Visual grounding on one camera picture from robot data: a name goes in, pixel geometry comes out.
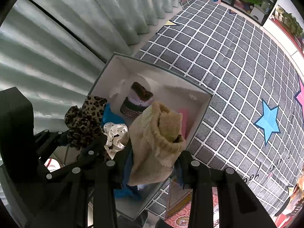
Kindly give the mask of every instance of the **white box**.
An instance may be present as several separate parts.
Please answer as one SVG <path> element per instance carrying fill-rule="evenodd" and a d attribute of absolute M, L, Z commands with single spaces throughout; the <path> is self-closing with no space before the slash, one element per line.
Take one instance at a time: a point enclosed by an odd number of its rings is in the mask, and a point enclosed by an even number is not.
<path fill-rule="evenodd" d="M 254 6 L 253 10 L 250 13 L 250 16 L 252 16 L 253 18 L 255 18 L 257 21 L 259 21 L 260 23 L 262 23 L 264 16 L 265 16 L 265 12 L 262 11 L 262 9 L 260 8 L 260 6 Z"/>
<path fill-rule="evenodd" d="M 121 116 L 130 126 L 134 119 L 120 113 L 120 107 L 128 96 L 134 81 L 139 82 L 171 110 L 187 108 L 189 117 L 186 127 L 186 146 L 191 143 L 199 128 L 213 94 L 188 79 L 160 66 L 114 53 L 95 81 L 89 95 L 106 98 L 111 110 Z M 132 197 L 116 199 L 118 213 L 134 220 L 149 204 L 164 182 L 147 186 L 142 192 L 142 200 Z"/>

